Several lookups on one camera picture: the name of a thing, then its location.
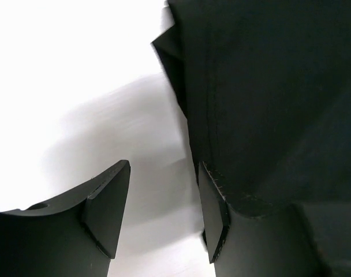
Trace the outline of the black trousers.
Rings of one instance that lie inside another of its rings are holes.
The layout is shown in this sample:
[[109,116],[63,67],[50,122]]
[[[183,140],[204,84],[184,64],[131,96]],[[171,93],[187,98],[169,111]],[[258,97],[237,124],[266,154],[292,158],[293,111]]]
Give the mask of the black trousers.
[[351,1],[169,1],[153,45],[235,211],[351,201]]

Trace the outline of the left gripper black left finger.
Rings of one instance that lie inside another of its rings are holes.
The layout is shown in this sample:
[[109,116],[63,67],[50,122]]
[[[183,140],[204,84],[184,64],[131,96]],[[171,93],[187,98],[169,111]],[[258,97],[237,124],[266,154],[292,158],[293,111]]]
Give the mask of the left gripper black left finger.
[[58,196],[0,212],[0,276],[107,276],[129,180],[120,160]]

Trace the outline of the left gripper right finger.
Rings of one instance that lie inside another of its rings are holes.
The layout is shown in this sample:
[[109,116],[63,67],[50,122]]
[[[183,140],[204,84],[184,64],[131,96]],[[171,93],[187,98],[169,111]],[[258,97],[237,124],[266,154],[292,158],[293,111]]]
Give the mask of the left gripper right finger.
[[199,164],[202,237],[216,276],[351,276],[351,203],[296,203],[259,215],[235,211],[223,179]]

